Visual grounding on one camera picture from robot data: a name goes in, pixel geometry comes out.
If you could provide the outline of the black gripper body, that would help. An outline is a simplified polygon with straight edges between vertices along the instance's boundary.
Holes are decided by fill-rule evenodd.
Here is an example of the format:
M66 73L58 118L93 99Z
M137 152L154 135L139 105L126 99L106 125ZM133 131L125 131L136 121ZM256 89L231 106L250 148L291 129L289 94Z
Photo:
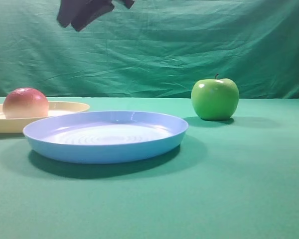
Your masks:
M134 5L134 0L112 0L111 4L113 6L124 6L127 9L130 9Z

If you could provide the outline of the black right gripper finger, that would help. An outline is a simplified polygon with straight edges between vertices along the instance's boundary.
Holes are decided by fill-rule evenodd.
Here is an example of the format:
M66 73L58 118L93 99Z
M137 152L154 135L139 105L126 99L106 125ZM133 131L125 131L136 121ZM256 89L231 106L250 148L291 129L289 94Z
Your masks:
M113 9L114 5L111 0L90 0L71 21L71 26L79 32L92 21Z

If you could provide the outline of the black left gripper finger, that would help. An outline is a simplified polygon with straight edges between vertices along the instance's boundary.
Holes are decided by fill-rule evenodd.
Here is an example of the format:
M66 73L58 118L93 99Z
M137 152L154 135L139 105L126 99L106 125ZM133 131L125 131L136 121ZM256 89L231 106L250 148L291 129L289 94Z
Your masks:
M61 0L57 21L62 27L67 27L83 7L82 0Z

